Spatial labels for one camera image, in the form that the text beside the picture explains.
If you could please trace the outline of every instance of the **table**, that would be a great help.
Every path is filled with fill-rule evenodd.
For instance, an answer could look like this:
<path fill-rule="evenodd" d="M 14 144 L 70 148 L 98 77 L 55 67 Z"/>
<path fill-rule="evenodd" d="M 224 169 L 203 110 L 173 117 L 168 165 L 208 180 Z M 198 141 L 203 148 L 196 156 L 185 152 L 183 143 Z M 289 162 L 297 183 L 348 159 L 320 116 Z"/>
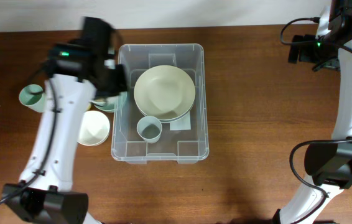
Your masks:
<path fill-rule="evenodd" d="M 115 161 L 110 138 L 78 146 L 73 189 L 90 197 L 90 213 L 106 223 L 216 223 L 270 219 L 300 183 L 289 169 L 290 150 L 328 139 L 336 121 L 340 74 L 287 63 L 282 26 L 121 30 L 127 44 L 199 43 L 205 50 L 210 154 L 193 165 L 173 161 L 144 166 Z M 312 34 L 311 25 L 292 26 Z M 0 194 L 24 169 L 40 114 L 18 94 L 55 42 L 76 31 L 0 33 Z M 36 82 L 43 84 L 41 77 Z M 304 149 L 296 166 L 303 175 Z M 319 220 L 352 223 L 352 188 Z M 6 206 L 0 223 L 21 223 Z"/>

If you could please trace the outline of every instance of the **white cup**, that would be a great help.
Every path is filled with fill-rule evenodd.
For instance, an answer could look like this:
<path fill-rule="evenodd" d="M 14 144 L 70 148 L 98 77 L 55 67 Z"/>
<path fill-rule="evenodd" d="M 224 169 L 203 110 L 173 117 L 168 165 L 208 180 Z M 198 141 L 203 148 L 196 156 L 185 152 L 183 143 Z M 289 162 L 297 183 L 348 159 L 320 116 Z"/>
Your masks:
<path fill-rule="evenodd" d="M 148 143 L 156 143 L 162 133 L 161 122 L 153 116 L 146 116 L 137 123 L 137 133 Z"/>
<path fill-rule="evenodd" d="M 109 119 L 99 111 L 87 111 L 83 115 L 78 143 L 84 146 L 98 146 L 108 138 Z"/>
<path fill-rule="evenodd" d="M 45 111 L 46 94 L 32 95 L 30 93 L 38 93 L 43 91 L 42 87 L 31 84 L 24 87 L 19 95 L 20 103 L 36 112 L 43 113 Z"/>

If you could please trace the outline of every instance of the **green led indicator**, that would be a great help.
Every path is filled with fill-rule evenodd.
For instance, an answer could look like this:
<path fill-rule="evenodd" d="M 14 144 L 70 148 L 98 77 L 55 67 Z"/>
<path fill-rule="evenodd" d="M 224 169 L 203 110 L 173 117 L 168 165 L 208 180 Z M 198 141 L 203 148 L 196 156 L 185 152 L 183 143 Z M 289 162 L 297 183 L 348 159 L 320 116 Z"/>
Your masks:
<path fill-rule="evenodd" d="M 60 55 L 68 57 L 68 56 L 70 56 L 70 53 L 68 53 L 68 52 L 60 52 Z"/>

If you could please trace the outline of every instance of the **cable connector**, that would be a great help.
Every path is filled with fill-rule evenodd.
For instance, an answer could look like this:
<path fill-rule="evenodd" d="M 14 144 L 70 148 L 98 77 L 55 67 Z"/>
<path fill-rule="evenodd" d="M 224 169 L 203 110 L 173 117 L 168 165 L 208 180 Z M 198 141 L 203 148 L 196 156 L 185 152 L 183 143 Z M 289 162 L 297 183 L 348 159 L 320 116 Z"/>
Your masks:
<path fill-rule="evenodd" d="M 315 22 L 315 23 L 320 23 L 320 17 L 313 17 L 313 18 L 310 18 L 311 21 Z"/>

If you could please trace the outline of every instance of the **white bowl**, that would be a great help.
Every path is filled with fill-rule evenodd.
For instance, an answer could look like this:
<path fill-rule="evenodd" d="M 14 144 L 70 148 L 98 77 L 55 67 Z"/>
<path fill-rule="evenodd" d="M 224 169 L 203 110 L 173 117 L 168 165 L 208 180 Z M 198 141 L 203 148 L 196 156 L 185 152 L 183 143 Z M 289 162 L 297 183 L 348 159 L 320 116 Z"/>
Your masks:
<path fill-rule="evenodd" d="M 170 122 L 191 110 L 195 85 L 183 70 L 160 65 L 148 69 L 139 77 L 134 86 L 134 100 L 144 115 Z"/>
<path fill-rule="evenodd" d="M 99 111 L 87 111 L 83 115 L 78 143 L 84 146 L 98 146 L 108 138 L 109 119 Z"/>

